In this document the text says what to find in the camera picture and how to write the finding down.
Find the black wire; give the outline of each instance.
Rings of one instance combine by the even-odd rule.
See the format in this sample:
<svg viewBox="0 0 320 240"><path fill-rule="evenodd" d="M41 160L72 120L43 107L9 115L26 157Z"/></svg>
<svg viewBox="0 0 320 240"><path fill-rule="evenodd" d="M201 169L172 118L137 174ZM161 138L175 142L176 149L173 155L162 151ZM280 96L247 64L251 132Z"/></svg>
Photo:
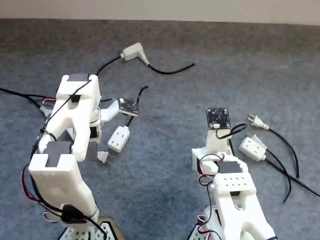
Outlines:
<svg viewBox="0 0 320 240"><path fill-rule="evenodd" d="M25 95L29 97L34 97L34 98L42 98L42 99L49 98L48 96L39 95L39 94L25 94Z"/></svg>
<svg viewBox="0 0 320 240"><path fill-rule="evenodd" d="M112 101L112 100L113 100L113 98L102 99L102 100L100 100L100 103L110 102L110 101Z"/></svg>
<svg viewBox="0 0 320 240"><path fill-rule="evenodd" d="M275 135L277 135L280 139L282 139L285 144L291 149L293 156L294 156L294 160L295 160L295 166L296 166L296 177L299 178L300 177L300 171L299 171L299 161L298 161L298 157L296 154L296 151L294 150L294 147L278 132L276 132L275 130L269 128L269 131L274 133Z"/></svg>
<svg viewBox="0 0 320 240"><path fill-rule="evenodd" d="M269 164L270 166L272 166L274 169L276 169L278 172L288 176L292 181L296 182L297 184L299 184L301 187L307 189L308 191L310 191L311 193L313 193L314 195L320 197L320 194L315 192L314 190L312 190L310 187L308 187L307 185L305 185L303 182L301 182L300 180L296 179L294 176L290 175L289 173L286 174L280 167L278 167L276 164L274 164L272 161L270 161L269 159L265 159L265 162L267 164Z"/></svg>
<svg viewBox="0 0 320 240"><path fill-rule="evenodd" d="M240 133L241 131L245 130L247 128L247 124L246 123L240 123L236 126L234 126L233 128L231 128L230 132L226 135L223 136L218 136L218 128L215 130L215 136L217 139L225 139L227 137L230 137L234 134Z"/></svg>
<svg viewBox="0 0 320 240"><path fill-rule="evenodd" d="M97 229L100 230L100 232L103 234L103 240L107 240L107 233L99 226L98 223L96 223L95 221L93 221L90 217L86 218L86 220L88 220L90 223L92 223Z"/></svg>
<svg viewBox="0 0 320 240"><path fill-rule="evenodd" d="M222 161L222 157L219 156L218 154L215 154L215 153L207 153L207 154L203 155L202 158L200 158L199 163L201 163L202 159L204 159L206 156L210 156L210 155L216 156L216 157L218 157L218 158L220 159L220 161Z"/></svg>
<svg viewBox="0 0 320 240"><path fill-rule="evenodd" d="M236 156L236 155L235 155L235 151L234 151L234 146L232 145L231 139L228 139L228 140L229 140L229 146L230 146L230 148L231 148L232 155L233 155L233 156Z"/></svg>
<svg viewBox="0 0 320 240"><path fill-rule="evenodd" d="M140 89L140 91L139 91L139 93L138 93L138 97L136 98L136 104L137 104L138 107L139 107L139 101L140 101L141 94L142 94L143 91L144 91L145 89L147 89L147 88L149 88L149 86L144 86L143 88ZM131 117L130 117L129 121L128 121L127 124L126 124L127 127L130 126L130 124L131 124L132 120L134 119L134 117L135 117L135 116L131 116Z"/></svg>
<svg viewBox="0 0 320 240"><path fill-rule="evenodd" d="M214 231L214 230L207 230L207 231L200 231L200 230L199 230L203 225L206 225L206 224L210 221L211 216L212 216L212 206L211 206L212 203L211 203L211 197L210 197L210 191L209 191L209 187L210 187L210 185L211 185L212 183L213 183L213 181L210 181L210 182L208 182L208 184L207 184L207 186L206 186L206 191L207 191L208 197L209 197L209 207L210 207L209 218L208 218L205 222L201 223L201 224L198 226L198 233L200 233L200 234L215 233L215 234L219 237L219 239L222 240L221 237L220 237L220 235L219 235L216 231Z"/></svg>
<svg viewBox="0 0 320 240"><path fill-rule="evenodd" d="M284 173L285 173L286 178L288 179L289 189L288 189L288 193L286 194L286 196L285 196L285 198L284 198L284 200L283 200L283 203L285 203L285 202L288 200L288 198L289 198L289 196L290 196L290 194L291 194L291 189L292 189L291 180L290 180L290 178L288 177L288 172L287 172L285 166L282 164L282 162L279 160L279 158L277 158L277 156L274 155L269 149L266 149L266 151L267 151L270 155L272 155L272 157L280 164L282 170L283 170Z"/></svg>
<svg viewBox="0 0 320 240"><path fill-rule="evenodd" d="M154 68L153 66L151 66L150 64L148 64L149 68L151 68L153 71L157 72L158 74L163 74L163 75L177 74L177 73L183 72L183 71L193 67L194 65L196 65L196 64L192 63L188 66L185 66L185 67L178 69L178 70L175 70L175 71L160 71L160 70Z"/></svg>
<svg viewBox="0 0 320 240"><path fill-rule="evenodd" d="M8 93L8 94L13 94L13 95L25 98L28 101L30 101L33 105L35 105L38 109L41 107L41 105L39 103L37 103L34 99L32 99L30 96L28 96L26 94L23 94L23 93L20 93L20 92L17 92L17 91L4 89L4 88L1 88L1 87L0 87L0 91L3 91L3 92Z"/></svg>
<svg viewBox="0 0 320 240"><path fill-rule="evenodd" d="M117 61L117 60L120 59L120 58L121 58L121 56L117 56L117 57L115 57L114 59L112 59L112 60L108 61L107 63L103 64L103 65L98 69L98 71L96 72L95 75L99 76L99 74L101 73L101 71L102 71L103 69L105 69L105 67L109 66L110 64L112 64L113 62Z"/></svg>

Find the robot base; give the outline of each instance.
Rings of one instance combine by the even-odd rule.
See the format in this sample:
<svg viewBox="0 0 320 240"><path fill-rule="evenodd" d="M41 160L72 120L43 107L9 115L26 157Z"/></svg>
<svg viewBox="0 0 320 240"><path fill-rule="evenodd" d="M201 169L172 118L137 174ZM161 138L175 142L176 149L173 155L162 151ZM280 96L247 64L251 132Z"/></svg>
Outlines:
<svg viewBox="0 0 320 240"><path fill-rule="evenodd" d="M192 229L189 237L187 238L187 240L207 240L207 239L209 239L209 240L223 240L224 239L223 238L223 228L220 225L220 221L219 221L219 218L218 218L218 215L217 215L217 212L216 212L217 207L216 206L212 206L211 210L212 210L211 218L210 218L210 221L206 224L206 227L207 227L207 229L212 229L212 230L216 231L221 238L219 238L213 232L211 233L209 238L207 238L209 233L208 234L200 234L198 232L199 223L197 223L193 227L193 229ZM209 217L209 215L210 215L210 208L209 207L207 207L204 210L204 215ZM249 233L242 232L240 240L255 240L255 239Z"/></svg>
<svg viewBox="0 0 320 240"><path fill-rule="evenodd" d="M116 225L114 219L109 216L100 216L98 218L98 223L100 224L101 228L106 233L107 240L125 240L123 233L120 231L118 226ZM97 230L94 232L94 237L91 237L92 231L89 233L87 232L76 232L74 228L66 228L61 233L61 235L57 238L57 240L103 240L104 235L102 232Z"/></svg>

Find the wire bundle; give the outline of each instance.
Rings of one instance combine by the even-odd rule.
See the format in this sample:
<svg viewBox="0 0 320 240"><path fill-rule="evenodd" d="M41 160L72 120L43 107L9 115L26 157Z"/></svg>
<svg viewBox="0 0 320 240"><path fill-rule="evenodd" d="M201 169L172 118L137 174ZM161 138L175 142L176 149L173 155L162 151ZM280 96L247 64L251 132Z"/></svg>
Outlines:
<svg viewBox="0 0 320 240"><path fill-rule="evenodd" d="M219 158L219 161L220 161L220 162L223 162L224 159L225 159L225 155L224 155L224 154L223 154L222 157L221 157L221 156L219 156L219 155L216 154L216 153L208 153L208 154L205 154L204 156L202 156L202 158L200 158L200 160L199 160L199 162L198 162L199 167L200 167L200 169L201 169L201 175L200 175L200 177L199 177L199 184L200 184L201 186L205 186L205 187L206 187L206 191L207 191L208 198L209 198L210 214L209 214L208 219L206 219L206 216L205 216L205 215L198 215L198 216L197 216L197 220L200 222L197 230L198 230L198 232L199 232L200 234L202 234L202 235L207 234L206 240L210 239L211 233L216 234L216 235L219 237L219 239L221 240L220 235L219 235L216 231L214 231L214 230L201 230L201 229L204 228L204 226L210 221L210 219L211 219L211 217L212 217L212 202L211 202L209 187L210 187L210 185L213 183L213 180L212 180L212 179L215 177L215 175L213 175L213 174L205 174L204 171L203 171L203 169L202 169L202 167L201 167L201 162L202 162L202 161L204 160L204 158L207 157L207 156L216 156L216 157ZM203 178L211 178L211 180L210 180L209 182L207 182L207 183L204 183L204 182L202 182L202 179L203 179Z"/></svg>

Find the gray carpet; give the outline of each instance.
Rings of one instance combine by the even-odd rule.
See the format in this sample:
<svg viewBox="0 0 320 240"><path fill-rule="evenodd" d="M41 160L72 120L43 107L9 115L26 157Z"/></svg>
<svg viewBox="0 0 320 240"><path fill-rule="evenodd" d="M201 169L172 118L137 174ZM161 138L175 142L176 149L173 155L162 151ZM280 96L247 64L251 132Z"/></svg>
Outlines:
<svg viewBox="0 0 320 240"><path fill-rule="evenodd" d="M191 148L206 142L205 109L228 107L233 125L259 115L295 147L301 180L319 187L320 27L244 23L119 20L0 20L0 86L54 96L61 76L90 72L126 46L141 42L155 67L138 59L113 63L100 76L104 97L140 101L123 152L111 163L79 164L100 211L113 216L130 240L184 240L208 205L191 169ZM103 130L103 147L128 117ZM43 221L26 200L20 173L44 121L25 99L0 94L0 239L55 239L63 228ZM274 135L248 127L294 173L292 155ZM234 136L237 148L247 131ZM238 156L249 166L257 195L280 240L318 240L320 199L263 162Z"/></svg>

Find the metal base plate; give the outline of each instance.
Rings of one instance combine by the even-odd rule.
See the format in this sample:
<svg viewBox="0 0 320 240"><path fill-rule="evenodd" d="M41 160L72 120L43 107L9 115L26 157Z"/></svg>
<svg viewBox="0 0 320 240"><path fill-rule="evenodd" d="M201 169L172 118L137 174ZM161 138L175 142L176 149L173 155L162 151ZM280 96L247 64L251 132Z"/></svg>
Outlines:
<svg viewBox="0 0 320 240"><path fill-rule="evenodd" d="M106 240L125 240L124 235L116 225L112 217L101 216L98 223L106 233ZM104 234L100 230L96 230L94 234L89 232L77 232L73 228L66 228L57 240L103 240Z"/></svg>

